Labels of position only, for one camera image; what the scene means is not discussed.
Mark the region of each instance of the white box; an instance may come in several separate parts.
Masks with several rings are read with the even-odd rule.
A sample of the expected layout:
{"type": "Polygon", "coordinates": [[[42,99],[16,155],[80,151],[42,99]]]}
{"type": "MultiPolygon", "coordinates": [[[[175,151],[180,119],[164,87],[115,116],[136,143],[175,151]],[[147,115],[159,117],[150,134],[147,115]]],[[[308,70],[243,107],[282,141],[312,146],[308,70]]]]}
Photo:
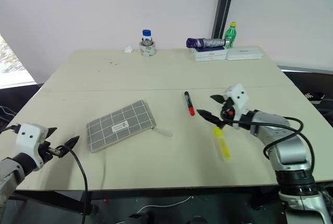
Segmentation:
{"type": "Polygon", "coordinates": [[[227,60],[261,59],[263,52],[258,47],[234,47],[228,49],[227,60]]]}
{"type": "Polygon", "coordinates": [[[214,50],[213,48],[205,48],[204,51],[198,51],[191,48],[192,56],[196,62],[209,60],[224,60],[227,57],[226,49],[214,50]]]}

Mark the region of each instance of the purple folded umbrella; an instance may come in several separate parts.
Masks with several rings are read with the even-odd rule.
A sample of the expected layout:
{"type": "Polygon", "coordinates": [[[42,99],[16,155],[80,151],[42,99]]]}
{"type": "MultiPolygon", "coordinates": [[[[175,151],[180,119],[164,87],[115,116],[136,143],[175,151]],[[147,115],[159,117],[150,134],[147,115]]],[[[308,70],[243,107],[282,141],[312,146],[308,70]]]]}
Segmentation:
{"type": "Polygon", "coordinates": [[[186,46],[188,48],[204,48],[224,46],[225,40],[222,38],[188,38],[186,46]]]}

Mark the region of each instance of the black cable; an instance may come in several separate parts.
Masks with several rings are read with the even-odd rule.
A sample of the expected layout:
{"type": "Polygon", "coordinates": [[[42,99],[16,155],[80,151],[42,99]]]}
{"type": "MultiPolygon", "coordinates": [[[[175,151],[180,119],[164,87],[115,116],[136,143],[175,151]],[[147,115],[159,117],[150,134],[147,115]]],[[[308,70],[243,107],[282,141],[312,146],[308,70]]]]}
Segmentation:
{"type": "Polygon", "coordinates": [[[294,118],[294,117],[288,117],[288,116],[284,116],[284,118],[285,118],[285,119],[288,119],[288,120],[292,120],[292,121],[296,121],[296,122],[298,122],[298,123],[300,124],[300,127],[298,128],[297,131],[294,131],[293,134],[290,134],[290,135],[288,135],[288,136],[286,136],[286,137],[284,137],[284,138],[280,138],[280,139],[278,139],[278,140],[276,140],[276,141],[274,141],[274,142],[271,142],[270,144],[266,145],[262,152],[264,153],[264,156],[265,156],[267,159],[269,159],[269,156],[268,156],[268,154],[267,154],[267,150],[268,150],[268,149],[270,149],[270,148],[271,148],[272,146],[274,146],[274,145],[277,145],[278,143],[281,143],[281,142],[286,141],[286,140],[288,140],[288,139],[290,139],[290,138],[292,138],[292,137],[294,137],[294,136],[299,135],[299,134],[301,133],[301,131],[303,130],[304,124],[303,124],[303,122],[302,122],[301,120],[299,120],[299,119],[297,119],[297,118],[294,118]]]}
{"type": "Polygon", "coordinates": [[[11,126],[6,127],[6,128],[4,128],[4,129],[1,129],[1,130],[0,130],[0,133],[4,132],[4,131],[6,131],[6,130],[9,130],[9,129],[11,129],[11,126]]]}
{"type": "Polygon", "coordinates": [[[74,153],[74,151],[70,147],[65,146],[65,145],[60,145],[58,147],[63,147],[64,149],[66,149],[69,152],[71,152],[71,154],[73,155],[74,159],[76,160],[76,162],[77,162],[77,164],[78,164],[78,166],[79,166],[79,168],[81,170],[81,173],[82,173],[82,176],[83,176],[83,180],[84,180],[84,191],[85,191],[85,199],[84,199],[84,205],[83,205],[83,213],[82,213],[81,224],[84,224],[85,223],[86,210],[87,210],[87,204],[88,204],[88,182],[87,182],[87,177],[86,177],[84,169],[83,169],[83,167],[82,167],[82,165],[80,163],[80,160],[76,156],[76,154],[74,153]]]}
{"type": "Polygon", "coordinates": [[[300,121],[299,119],[297,118],[294,118],[294,117],[285,117],[285,119],[288,119],[288,120],[293,120],[293,121],[296,121],[300,124],[300,128],[299,129],[294,129],[294,128],[291,128],[289,126],[286,126],[286,125],[280,125],[280,124],[273,124],[273,123],[260,123],[260,122],[248,122],[248,121],[235,121],[235,120],[230,120],[230,119],[226,119],[222,116],[221,114],[221,118],[223,119],[223,121],[227,122],[227,123],[233,123],[233,124],[249,124],[249,125],[256,125],[256,126],[270,126],[270,127],[278,127],[278,128],[283,128],[283,129],[287,129],[287,130],[290,130],[293,132],[293,134],[290,134],[284,138],[280,138],[270,144],[268,144],[267,146],[265,146],[265,148],[263,149],[263,153],[265,155],[265,157],[267,159],[269,159],[269,156],[266,154],[266,151],[280,143],[280,142],[283,142],[283,141],[286,141],[294,136],[297,136],[297,135],[300,135],[304,141],[306,142],[306,144],[308,145],[309,147],[309,150],[310,150],[310,155],[311,155],[311,172],[313,172],[313,169],[314,169],[314,163],[315,163],[315,157],[314,157],[314,151],[313,151],[313,148],[312,148],[312,145],[310,143],[310,141],[307,139],[307,137],[301,133],[303,127],[304,127],[304,124],[302,121],[300,121]]]}

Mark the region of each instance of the black pole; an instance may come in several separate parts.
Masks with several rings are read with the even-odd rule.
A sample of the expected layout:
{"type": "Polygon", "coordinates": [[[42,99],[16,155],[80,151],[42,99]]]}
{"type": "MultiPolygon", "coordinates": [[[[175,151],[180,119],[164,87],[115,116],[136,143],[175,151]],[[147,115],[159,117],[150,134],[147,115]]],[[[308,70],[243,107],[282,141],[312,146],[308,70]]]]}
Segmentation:
{"type": "MultiPolygon", "coordinates": [[[[50,207],[61,208],[78,214],[83,213],[84,202],[59,194],[54,191],[15,191],[13,196],[21,200],[29,200],[41,203],[50,207]]],[[[86,214],[89,215],[93,210],[90,201],[88,202],[86,214]]]]}
{"type": "Polygon", "coordinates": [[[219,0],[215,14],[212,38],[222,38],[231,0],[219,0]]]}

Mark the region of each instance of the shoe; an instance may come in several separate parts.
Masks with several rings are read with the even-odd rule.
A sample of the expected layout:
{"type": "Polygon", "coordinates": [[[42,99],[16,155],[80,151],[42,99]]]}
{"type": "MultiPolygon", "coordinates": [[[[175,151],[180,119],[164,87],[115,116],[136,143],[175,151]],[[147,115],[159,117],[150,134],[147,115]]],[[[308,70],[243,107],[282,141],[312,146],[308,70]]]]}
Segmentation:
{"type": "Polygon", "coordinates": [[[325,93],[304,93],[304,96],[312,103],[312,104],[320,104],[322,99],[325,97],[325,93]]]}

